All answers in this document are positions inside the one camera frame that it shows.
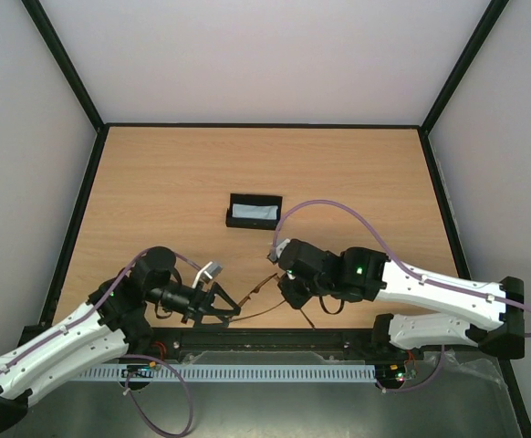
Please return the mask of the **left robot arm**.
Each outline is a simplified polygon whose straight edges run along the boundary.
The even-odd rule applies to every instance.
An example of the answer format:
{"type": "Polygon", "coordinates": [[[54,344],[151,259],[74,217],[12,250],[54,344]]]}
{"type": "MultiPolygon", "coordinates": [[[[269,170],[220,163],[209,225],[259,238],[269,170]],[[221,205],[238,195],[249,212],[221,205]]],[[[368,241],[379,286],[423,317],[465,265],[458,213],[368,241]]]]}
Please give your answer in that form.
{"type": "Polygon", "coordinates": [[[141,360],[153,337],[148,305],[154,306],[157,318],[177,313],[196,327],[206,317],[218,318],[225,327],[229,318],[239,315],[239,305],[215,282],[219,264],[207,264],[186,286],[176,260],[164,246],[141,251],[70,315],[1,355],[0,433],[81,372],[109,360],[141,360]]]}

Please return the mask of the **black glasses case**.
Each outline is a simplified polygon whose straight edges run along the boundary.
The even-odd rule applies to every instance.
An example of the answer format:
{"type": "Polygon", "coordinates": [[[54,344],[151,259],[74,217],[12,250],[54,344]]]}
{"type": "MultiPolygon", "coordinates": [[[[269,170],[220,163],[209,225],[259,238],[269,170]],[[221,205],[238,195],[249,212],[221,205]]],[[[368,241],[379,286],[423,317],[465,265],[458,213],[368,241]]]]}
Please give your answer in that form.
{"type": "Polygon", "coordinates": [[[280,195],[231,193],[225,214],[229,228],[274,231],[281,220],[280,195]]]}

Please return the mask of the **brown sunglasses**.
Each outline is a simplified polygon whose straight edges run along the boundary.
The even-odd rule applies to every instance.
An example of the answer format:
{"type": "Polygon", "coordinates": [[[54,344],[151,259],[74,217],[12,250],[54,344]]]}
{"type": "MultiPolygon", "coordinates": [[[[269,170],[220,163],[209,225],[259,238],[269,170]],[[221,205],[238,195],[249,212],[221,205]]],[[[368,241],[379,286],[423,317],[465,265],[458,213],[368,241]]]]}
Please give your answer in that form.
{"type": "Polygon", "coordinates": [[[315,329],[303,310],[293,309],[278,288],[282,274],[261,280],[240,301],[240,315],[229,319],[233,329],[315,329]]]}

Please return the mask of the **blue cleaning cloth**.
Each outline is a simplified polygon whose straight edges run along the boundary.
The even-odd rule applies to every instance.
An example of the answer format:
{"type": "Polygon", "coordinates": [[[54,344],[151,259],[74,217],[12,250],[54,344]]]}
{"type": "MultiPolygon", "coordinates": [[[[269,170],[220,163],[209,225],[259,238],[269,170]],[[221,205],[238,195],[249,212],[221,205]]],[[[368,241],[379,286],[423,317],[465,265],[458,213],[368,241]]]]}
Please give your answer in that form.
{"type": "Polygon", "coordinates": [[[277,216],[277,205],[233,204],[232,217],[236,219],[275,221],[277,216]]]}

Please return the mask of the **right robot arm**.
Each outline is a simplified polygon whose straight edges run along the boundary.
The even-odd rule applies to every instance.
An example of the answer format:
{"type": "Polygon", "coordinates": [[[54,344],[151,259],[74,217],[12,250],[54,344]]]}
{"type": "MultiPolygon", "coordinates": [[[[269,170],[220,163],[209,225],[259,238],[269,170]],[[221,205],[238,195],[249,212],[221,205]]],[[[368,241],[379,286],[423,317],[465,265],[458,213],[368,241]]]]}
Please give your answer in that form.
{"type": "Polygon", "coordinates": [[[396,263],[364,247],[335,255],[298,239],[284,240],[268,258],[283,270],[278,287],[294,309],[313,297],[332,297],[341,306],[381,301],[428,309],[426,315],[376,317],[371,346],[384,358],[441,344],[474,347],[500,360],[525,356],[525,286],[519,278],[473,282],[396,263]]]}

